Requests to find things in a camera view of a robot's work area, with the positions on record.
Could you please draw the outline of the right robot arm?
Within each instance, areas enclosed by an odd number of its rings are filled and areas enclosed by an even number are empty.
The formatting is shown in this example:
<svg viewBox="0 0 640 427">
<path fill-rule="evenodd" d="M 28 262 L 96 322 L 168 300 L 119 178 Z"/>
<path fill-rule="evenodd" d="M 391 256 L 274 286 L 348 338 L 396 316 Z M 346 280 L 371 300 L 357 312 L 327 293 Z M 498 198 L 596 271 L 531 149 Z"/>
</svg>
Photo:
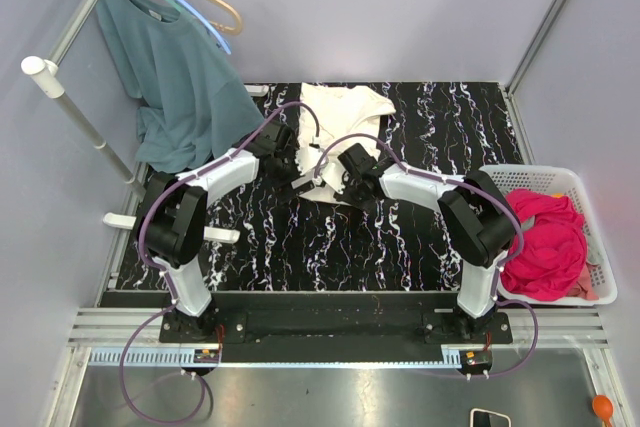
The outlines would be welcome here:
<svg viewBox="0 0 640 427">
<path fill-rule="evenodd" d="M 383 199 L 410 202 L 440 214 L 450 244 L 463 261 L 453 312 L 443 328 L 466 343 L 490 330 L 499 270 L 517 240 L 520 221 L 488 173 L 445 177 L 387 157 L 376 159 L 356 143 L 338 156 L 346 170 L 337 198 L 367 210 Z"/>
</svg>

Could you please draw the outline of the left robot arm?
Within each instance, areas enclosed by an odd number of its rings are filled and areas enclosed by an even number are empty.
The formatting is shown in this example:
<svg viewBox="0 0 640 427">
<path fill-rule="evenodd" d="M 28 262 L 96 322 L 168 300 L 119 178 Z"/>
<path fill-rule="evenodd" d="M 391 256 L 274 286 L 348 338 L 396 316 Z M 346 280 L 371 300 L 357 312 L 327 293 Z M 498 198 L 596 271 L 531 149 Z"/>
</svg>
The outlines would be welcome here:
<svg viewBox="0 0 640 427">
<path fill-rule="evenodd" d="M 140 259 L 157 269 L 169 288 L 165 315 L 171 333 L 203 343 L 218 332 L 215 301 L 198 261 L 208 207 L 258 177 L 266 179 L 279 201 L 289 201 L 301 192 L 292 186 L 301 178 L 297 149 L 294 130 L 271 121 L 198 170 L 152 175 L 134 233 Z"/>
</svg>

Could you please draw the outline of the white t shirt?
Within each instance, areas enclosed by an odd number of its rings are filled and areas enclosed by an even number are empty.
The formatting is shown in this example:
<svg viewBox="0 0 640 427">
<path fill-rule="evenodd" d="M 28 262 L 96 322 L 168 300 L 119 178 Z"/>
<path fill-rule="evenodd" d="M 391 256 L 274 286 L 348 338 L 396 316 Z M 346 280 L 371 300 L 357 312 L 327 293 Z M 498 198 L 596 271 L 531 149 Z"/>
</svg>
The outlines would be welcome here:
<svg viewBox="0 0 640 427">
<path fill-rule="evenodd" d="M 324 149 L 339 138 L 361 133 L 368 134 L 370 137 L 368 139 L 353 138 L 340 143 L 329 153 L 328 164 L 335 162 L 342 166 L 338 161 L 338 155 L 355 143 L 361 144 L 372 157 L 380 157 L 380 150 L 374 139 L 379 134 L 381 119 L 396 112 L 391 100 L 362 85 L 349 88 L 303 83 L 300 101 L 311 108 L 310 111 L 300 112 L 298 126 L 300 147 L 314 142 Z M 318 187 L 303 193 L 301 197 L 327 204 L 338 202 L 334 195 L 325 195 Z"/>
</svg>

